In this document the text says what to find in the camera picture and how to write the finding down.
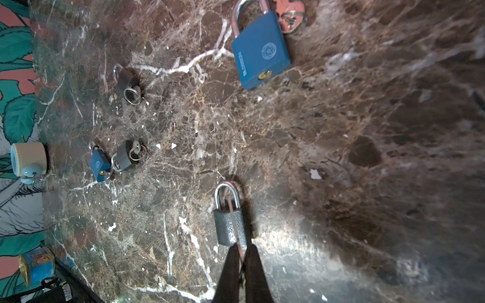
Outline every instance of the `blue tin can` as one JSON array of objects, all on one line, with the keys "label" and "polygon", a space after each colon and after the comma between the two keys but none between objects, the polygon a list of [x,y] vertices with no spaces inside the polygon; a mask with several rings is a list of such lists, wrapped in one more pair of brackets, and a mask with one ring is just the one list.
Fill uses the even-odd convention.
[{"label": "blue tin can", "polygon": [[20,274],[25,286],[54,275],[54,255],[47,247],[37,247],[18,256]]}]

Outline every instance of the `padlock body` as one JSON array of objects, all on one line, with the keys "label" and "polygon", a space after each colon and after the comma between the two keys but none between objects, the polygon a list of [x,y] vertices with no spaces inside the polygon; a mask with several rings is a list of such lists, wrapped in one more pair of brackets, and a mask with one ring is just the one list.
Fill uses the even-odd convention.
[{"label": "padlock body", "polygon": [[129,158],[129,151],[132,147],[133,141],[125,140],[116,150],[116,158],[121,171],[127,170],[135,163],[135,161]]},{"label": "padlock body", "polygon": [[264,81],[258,76],[272,71],[272,77],[290,66],[290,56],[274,11],[249,24],[234,41],[232,50],[244,89],[250,90]]},{"label": "padlock body", "polygon": [[[232,246],[236,243],[236,233],[231,220],[231,213],[229,210],[214,209],[215,231],[217,233],[217,242],[224,246]],[[251,244],[251,230],[249,228],[249,221],[247,211],[243,209],[234,210],[234,219],[238,229],[239,242],[243,246]]]},{"label": "padlock body", "polygon": [[[96,181],[104,182],[104,177],[108,174],[111,164],[106,159],[106,155],[102,149],[95,149],[93,151],[90,165]],[[99,172],[101,171],[105,171],[105,175],[100,175]]]},{"label": "padlock body", "polygon": [[129,70],[123,68],[118,75],[118,83],[116,88],[120,96],[125,95],[125,90],[140,84],[140,79],[135,77]]}]

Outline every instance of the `large blue padlock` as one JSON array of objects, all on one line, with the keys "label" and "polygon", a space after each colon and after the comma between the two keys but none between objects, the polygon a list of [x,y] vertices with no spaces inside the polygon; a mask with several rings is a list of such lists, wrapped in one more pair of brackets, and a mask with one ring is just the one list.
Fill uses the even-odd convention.
[{"label": "large blue padlock", "polygon": [[290,66],[290,56],[276,13],[267,0],[258,0],[263,16],[239,32],[239,13],[255,0],[238,0],[232,12],[232,50],[244,89],[250,90]]},{"label": "large blue padlock", "polygon": [[106,177],[109,176],[111,164],[109,163],[103,150],[94,142],[89,142],[89,149],[93,152],[91,156],[91,170],[98,182],[104,182]]}]

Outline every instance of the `circular logo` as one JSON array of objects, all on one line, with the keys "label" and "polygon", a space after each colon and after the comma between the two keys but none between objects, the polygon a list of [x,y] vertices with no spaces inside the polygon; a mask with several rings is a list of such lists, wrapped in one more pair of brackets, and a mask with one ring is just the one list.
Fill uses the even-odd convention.
[{"label": "circular logo", "polygon": [[261,52],[263,59],[269,60],[276,55],[276,45],[273,42],[266,43]]}]

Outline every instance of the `leaf pattern wallpaper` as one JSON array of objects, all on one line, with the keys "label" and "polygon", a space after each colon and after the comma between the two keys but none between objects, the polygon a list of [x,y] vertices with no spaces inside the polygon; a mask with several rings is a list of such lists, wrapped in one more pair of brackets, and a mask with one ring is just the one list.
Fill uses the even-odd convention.
[{"label": "leaf pattern wallpaper", "polygon": [[0,298],[27,289],[16,256],[44,238],[41,191],[22,184],[10,161],[11,144],[38,140],[35,79],[29,9],[0,0]]}]

